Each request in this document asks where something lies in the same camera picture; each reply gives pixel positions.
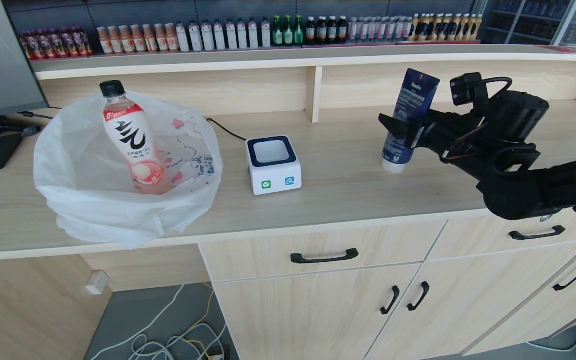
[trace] red label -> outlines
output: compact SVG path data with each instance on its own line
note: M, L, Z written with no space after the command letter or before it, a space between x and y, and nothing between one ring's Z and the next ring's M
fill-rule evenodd
M132 105L131 107L128 107L128 109L124 109L121 111L103 110L103 118L105 119L105 121L111 121L111 120L117 119L118 117L126 116L128 114L132 114L132 113L136 113L136 112L142 112L142 111L144 111L144 109L142 109L139 105L135 104L135 105Z

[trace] white plastic bag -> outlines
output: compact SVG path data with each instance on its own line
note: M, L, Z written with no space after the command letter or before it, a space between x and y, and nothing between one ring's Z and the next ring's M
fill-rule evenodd
M213 205L224 164L217 135L192 108L132 91L146 113L173 189L135 191L128 165L104 130L99 93L59 112L34 148L34 185L71 237L134 249L169 231L183 231Z

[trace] black bottle cap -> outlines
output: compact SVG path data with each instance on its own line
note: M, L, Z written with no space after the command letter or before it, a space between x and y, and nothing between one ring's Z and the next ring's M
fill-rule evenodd
M99 89L101 89L104 98L113 98L126 93L124 85L119 80L104 81L99 84Z

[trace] white box scanner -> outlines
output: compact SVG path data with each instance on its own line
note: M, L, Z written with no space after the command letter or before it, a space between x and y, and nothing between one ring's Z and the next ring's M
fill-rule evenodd
M247 140L246 158L255 195L302 187L302 166L287 136Z

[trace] gray floor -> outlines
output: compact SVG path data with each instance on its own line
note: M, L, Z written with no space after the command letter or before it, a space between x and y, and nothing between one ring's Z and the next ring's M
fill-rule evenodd
M103 313L99 327L94 334L85 360L91 360L99 351L114 346L134 335L148 325L153 318L172 300L179 287L160 287L136 291L116 292L110 299ZM206 305L211 290L204 284L186 285L176 302L146 331L148 340L166 344L170 337L185 331L198 321L206 312ZM219 308L217 297L213 297L210 312L205 320L217 334L224 327L224 316ZM199 340L206 346L215 338L210 332L201 328L191 333L188 339ZM576 328L572 328L556 338L536 341L537 344L566 348L576 341ZM228 330L221 338L224 346L230 346L231 360L239 360ZM133 354L132 341L102 353L96 360L128 360ZM196 360L196 351L188 344L178 342L173 346L176 360ZM140 360L151 360L152 357L141 357ZM576 349L567 353L541 350L520 344L509 348L489 351L468 357L460 355L436 357L433 360L576 360Z

